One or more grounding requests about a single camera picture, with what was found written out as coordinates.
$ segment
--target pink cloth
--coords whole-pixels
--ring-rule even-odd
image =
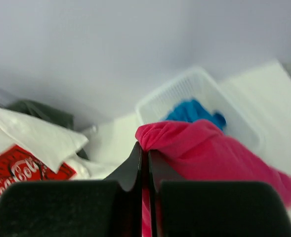
[[[166,162],[188,180],[262,181],[291,206],[291,177],[267,164],[207,120],[194,123],[163,121],[138,128],[144,151],[158,150]],[[142,232],[151,236],[149,192],[143,190]]]

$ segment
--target dark green cloth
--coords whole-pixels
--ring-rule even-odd
[[[55,109],[49,105],[31,100],[19,100],[6,106],[5,108],[31,115],[44,121],[74,130],[74,116],[67,112]],[[88,159],[88,156],[83,149],[81,149],[77,155],[83,159]]]

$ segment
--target red logo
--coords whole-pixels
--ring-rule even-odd
[[[54,173],[30,152],[15,145],[0,155],[0,197],[12,184],[21,181],[69,180],[76,172],[66,163]]]

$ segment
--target plastic basket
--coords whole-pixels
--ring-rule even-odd
[[[255,122],[230,101],[202,68],[188,70],[159,87],[143,98],[135,109],[143,125],[163,120],[181,101],[192,98],[197,99],[210,113],[219,111],[224,115],[227,121],[224,128],[226,135],[236,138],[253,153],[261,153],[264,137]]]

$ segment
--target white wall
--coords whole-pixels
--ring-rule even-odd
[[[0,0],[0,88],[101,122],[192,64],[291,60],[291,0]]]

